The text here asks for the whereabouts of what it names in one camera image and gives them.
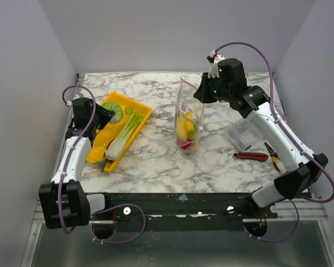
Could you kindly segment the clear zip top bag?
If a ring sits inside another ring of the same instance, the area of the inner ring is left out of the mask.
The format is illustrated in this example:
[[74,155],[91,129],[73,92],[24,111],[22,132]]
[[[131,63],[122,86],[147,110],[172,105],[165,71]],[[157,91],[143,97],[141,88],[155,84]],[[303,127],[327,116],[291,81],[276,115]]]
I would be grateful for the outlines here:
[[204,104],[194,98],[197,87],[180,78],[175,104],[174,139],[178,151],[186,159],[197,154],[203,131]]

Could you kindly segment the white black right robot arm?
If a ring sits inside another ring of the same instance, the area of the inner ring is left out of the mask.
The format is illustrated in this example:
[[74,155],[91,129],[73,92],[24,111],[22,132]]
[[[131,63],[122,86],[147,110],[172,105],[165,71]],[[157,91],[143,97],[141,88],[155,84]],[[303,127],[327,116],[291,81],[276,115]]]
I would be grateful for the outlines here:
[[292,132],[281,118],[267,93],[259,86],[248,86],[240,60],[208,57],[209,72],[194,94],[201,103],[224,101],[250,122],[280,156],[286,173],[260,187],[245,204],[245,212],[257,218],[265,207],[282,199],[293,199],[313,185],[328,164],[325,154],[315,154]]

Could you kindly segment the red toy tomato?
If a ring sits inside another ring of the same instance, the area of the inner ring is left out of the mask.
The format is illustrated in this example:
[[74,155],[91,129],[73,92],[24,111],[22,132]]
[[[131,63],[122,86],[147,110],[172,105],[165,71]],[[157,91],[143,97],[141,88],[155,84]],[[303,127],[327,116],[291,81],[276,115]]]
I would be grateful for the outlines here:
[[176,138],[176,145],[178,148],[180,148],[183,151],[189,151],[192,150],[197,142],[195,140],[191,139],[181,139],[179,137]]

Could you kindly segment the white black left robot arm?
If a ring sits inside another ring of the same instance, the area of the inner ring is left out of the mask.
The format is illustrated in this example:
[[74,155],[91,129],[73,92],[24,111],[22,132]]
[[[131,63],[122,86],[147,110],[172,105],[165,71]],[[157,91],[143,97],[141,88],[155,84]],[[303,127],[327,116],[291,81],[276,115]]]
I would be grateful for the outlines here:
[[80,178],[92,149],[96,131],[103,129],[114,113],[87,97],[72,101],[73,118],[65,134],[65,151],[50,183],[42,184],[38,194],[47,228],[65,229],[87,225],[95,214],[108,219],[112,206],[106,194],[84,192]]

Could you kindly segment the green toy cabbage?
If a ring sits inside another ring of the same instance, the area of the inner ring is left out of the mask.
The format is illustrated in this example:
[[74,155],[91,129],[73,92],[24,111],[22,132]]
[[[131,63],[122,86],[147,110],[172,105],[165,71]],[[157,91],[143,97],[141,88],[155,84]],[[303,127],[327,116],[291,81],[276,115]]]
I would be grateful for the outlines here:
[[108,111],[114,112],[114,116],[110,120],[110,124],[117,124],[123,119],[123,110],[116,102],[105,102],[101,105]]

